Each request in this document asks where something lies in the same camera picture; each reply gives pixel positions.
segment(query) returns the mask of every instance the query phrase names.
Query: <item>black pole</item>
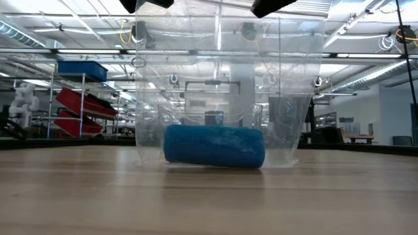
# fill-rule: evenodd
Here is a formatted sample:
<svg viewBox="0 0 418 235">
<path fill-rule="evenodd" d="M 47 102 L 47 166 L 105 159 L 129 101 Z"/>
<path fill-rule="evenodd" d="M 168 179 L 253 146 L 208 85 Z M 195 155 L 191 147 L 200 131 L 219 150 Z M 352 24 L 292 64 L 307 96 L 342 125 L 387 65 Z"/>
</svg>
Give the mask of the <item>black pole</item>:
<svg viewBox="0 0 418 235">
<path fill-rule="evenodd" d="M 311 99 L 311 103 L 309 104 L 309 116 L 310 116 L 310 123 L 311 123 L 311 144 L 313 144 L 314 138 L 315 138 L 315 129 L 316 129 L 314 99 Z"/>
<path fill-rule="evenodd" d="M 413 101 L 413 107 L 414 107 L 414 110 L 415 110 L 415 118 L 418 121 L 417 98 L 415 96 L 415 88 L 413 87 L 411 65 L 410 65 L 410 55 L 408 53 L 408 47 L 406 46 L 406 37 L 405 37 L 405 32 L 404 32 L 404 25 L 402 23 L 402 17 L 400 15 L 399 0 L 396 0 L 396 7 L 397 7 L 397 11 L 398 11 L 400 33 L 402 35 L 402 44 L 404 45 L 404 55 L 405 55 L 405 59 L 406 59 L 406 66 L 408 68 L 408 77 L 409 77 L 409 80 L 410 80 L 412 101 Z"/>
</svg>

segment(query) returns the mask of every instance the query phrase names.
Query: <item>blue cylindrical object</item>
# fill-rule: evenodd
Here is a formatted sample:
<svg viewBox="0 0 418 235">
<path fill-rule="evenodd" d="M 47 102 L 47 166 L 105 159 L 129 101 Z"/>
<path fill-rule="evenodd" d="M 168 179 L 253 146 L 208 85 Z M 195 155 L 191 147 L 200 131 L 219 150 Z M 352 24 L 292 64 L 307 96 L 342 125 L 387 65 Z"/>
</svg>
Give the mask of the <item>blue cylindrical object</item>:
<svg viewBox="0 0 418 235">
<path fill-rule="evenodd" d="M 170 125 L 163 151 L 171 163 L 260 168 L 265 142 L 263 133 L 255 129 Z"/>
</svg>

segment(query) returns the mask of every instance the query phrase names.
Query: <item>desk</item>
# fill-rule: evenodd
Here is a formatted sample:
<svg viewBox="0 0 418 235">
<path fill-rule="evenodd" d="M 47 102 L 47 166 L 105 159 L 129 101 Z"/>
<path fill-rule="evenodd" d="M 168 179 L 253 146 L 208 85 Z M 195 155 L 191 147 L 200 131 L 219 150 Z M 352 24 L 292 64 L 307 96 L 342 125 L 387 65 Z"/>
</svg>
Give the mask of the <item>desk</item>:
<svg viewBox="0 0 418 235">
<path fill-rule="evenodd" d="M 350 134 L 350 135 L 343 136 L 343 138 L 350 139 L 352 144 L 355 144 L 356 140 L 366 140 L 367 144 L 372 144 L 372 140 L 374 139 L 374 136 L 361 135 L 361 134 Z"/>
<path fill-rule="evenodd" d="M 0 151 L 0 234 L 418 231 L 418 157 L 296 151 L 293 168 L 144 168 L 136 147 Z"/>
</svg>

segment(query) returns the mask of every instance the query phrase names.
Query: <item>blue bin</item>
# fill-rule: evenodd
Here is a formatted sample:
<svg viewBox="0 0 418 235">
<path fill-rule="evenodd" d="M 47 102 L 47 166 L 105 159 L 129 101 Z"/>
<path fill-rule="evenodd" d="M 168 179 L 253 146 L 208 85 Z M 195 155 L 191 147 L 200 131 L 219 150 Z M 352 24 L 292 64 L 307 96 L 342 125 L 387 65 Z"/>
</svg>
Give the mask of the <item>blue bin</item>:
<svg viewBox="0 0 418 235">
<path fill-rule="evenodd" d="M 86 74 L 86 82 L 107 81 L 107 69 L 96 61 L 58 61 L 58 74 L 75 82 L 82 81 L 82 77 L 75 74 Z"/>
</svg>

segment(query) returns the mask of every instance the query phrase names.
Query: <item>white pillar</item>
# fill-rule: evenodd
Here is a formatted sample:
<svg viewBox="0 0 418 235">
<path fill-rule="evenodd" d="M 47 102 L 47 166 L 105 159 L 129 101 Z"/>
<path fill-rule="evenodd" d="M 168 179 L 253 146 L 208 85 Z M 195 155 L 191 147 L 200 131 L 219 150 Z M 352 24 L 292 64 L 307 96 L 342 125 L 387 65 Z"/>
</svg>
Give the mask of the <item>white pillar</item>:
<svg viewBox="0 0 418 235">
<path fill-rule="evenodd" d="M 240 86 L 229 86 L 229 114 L 231 126 L 239 127 L 239 113 L 243 113 L 242 126 L 251 127 L 253 105 L 255 104 L 255 71 L 252 64 L 234 64 L 229 71 L 230 82 L 240 82 Z"/>
</svg>

